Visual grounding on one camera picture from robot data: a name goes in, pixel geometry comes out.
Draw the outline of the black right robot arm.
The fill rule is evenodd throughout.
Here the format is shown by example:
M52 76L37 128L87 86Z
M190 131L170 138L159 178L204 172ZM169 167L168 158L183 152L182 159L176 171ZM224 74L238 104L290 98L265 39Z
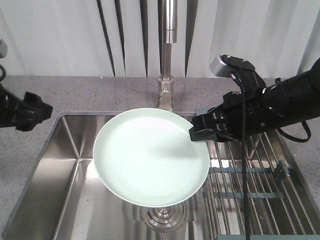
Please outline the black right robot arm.
M231 78L240 91L230 91L223 103L192 118L192 141L240 141L277 130L298 143L311 138L306 121L320 115L320 62L310 70L267 86L247 60L218 55L210 65L217 77Z

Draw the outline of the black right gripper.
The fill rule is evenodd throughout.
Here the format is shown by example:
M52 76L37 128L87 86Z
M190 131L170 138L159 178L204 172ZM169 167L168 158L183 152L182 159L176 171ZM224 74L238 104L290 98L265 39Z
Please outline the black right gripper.
M254 68L227 67L215 74L218 77L231 78L240 87L240 93L228 92L223 103L215 107L213 114L206 113L192 118L193 127L188 131L191 141L227 142L241 140L246 136L262 133L265 123L259 106L258 97L265 88L265 82Z

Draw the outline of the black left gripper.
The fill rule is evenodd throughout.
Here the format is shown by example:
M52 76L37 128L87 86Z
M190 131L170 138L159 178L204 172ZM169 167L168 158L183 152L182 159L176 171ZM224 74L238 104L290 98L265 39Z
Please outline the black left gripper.
M38 124L51 118L53 107L31 92L21 100L3 86L0 87L0 127L15 127L28 132Z

